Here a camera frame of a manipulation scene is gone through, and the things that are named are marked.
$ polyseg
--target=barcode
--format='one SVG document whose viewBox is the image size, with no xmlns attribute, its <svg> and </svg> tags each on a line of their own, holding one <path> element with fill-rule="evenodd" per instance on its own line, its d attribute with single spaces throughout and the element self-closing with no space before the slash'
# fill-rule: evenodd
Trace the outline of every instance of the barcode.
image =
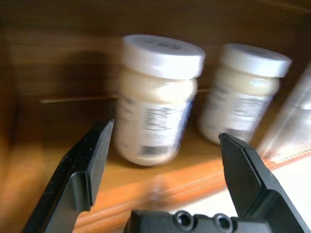
<svg viewBox="0 0 311 233">
<path fill-rule="evenodd" d="M 248 135 L 250 134 L 249 131 L 235 130 L 235 129 L 225 129 L 225 132 L 232 136 L 240 137 L 240 138 L 248 137 Z"/>
<path fill-rule="evenodd" d="M 161 146 L 161 147 L 142 147 L 143 155 L 162 155 L 169 151 L 170 146 Z"/>
</svg>

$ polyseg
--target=wooden shelf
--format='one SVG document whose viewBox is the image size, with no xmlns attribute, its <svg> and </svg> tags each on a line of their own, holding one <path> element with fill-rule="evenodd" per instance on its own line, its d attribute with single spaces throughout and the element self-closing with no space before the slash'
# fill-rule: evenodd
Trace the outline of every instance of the wooden shelf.
<svg viewBox="0 0 311 233">
<path fill-rule="evenodd" d="M 205 97 L 201 93 L 198 103 Z M 115 100 L 21 105 L 9 172 L 2 192 L 1 219 L 6 232 L 20 232 L 63 155 L 91 125 L 114 113 Z M 252 142 L 256 146 L 279 109 L 274 101 Z M 144 168 L 117 155 L 110 145 L 97 200 L 82 213 L 77 233 L 120 227 L 135 208 L 169 209 L 225 188 L 220 148 L 195 127 L 195 103 L 178 156 L 170 163 Z M 278 165 L 268 163 L 269 167 Z"/>
</svg>

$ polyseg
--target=jar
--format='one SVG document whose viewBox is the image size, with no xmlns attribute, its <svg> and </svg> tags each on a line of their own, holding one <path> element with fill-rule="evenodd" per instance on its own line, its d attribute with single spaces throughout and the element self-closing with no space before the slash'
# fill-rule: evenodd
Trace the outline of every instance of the jar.
<svg viewBox="0 0 311 233">
<path fill-rule="evenodd" d="M 199 130 L 219 144 L 218 132 L 249 142 L 287 73 L 291 60 L 279 53 L 228 44 L 199 119 Z"/>
<path fill-rule="evenodd" d="M 154 35 L 123 38 L 114 143 L 128 161 L 154 166 L 179 150 L 205 53 Z"/>
</svg>

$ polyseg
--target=jar label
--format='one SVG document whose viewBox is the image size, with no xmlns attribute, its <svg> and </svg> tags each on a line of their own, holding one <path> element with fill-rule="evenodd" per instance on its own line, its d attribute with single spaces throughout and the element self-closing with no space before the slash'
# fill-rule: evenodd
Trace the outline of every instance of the jar label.
<svg viewBox="0 0 311 233">
<path fill-rule="evenodd" d="M 162 156 L 178 150 L 190 102 L 155 104 L 120 95 L 115 141 L 123 154 Z"/>
<path fill-rule="evenodd" d="M 216 83 L 205 105 L 204 123 L 211 131 L 229 133 L 250 140 L 272 96 L 253 96 Z"/>
</svg>

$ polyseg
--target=white lid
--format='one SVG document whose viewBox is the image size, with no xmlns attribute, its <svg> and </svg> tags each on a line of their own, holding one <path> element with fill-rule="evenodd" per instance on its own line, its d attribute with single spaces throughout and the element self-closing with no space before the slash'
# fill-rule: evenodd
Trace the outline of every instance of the white lid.
<svg viewBox="0 0 311 233">
<path fill-rule="evenodd" d="M 205 53 L 192 44 L 155 35 L 125 36 L 123 44 L 123 64 L 141 73 L 175 80 L 202 73 Z"/>
<path fill-rule="evenodd" d="M 221 62 L 232 68 L 264 77 L 284 77 L 291 59 L 273 52 L 249 45 L 227 44 Z"/>
</svg>

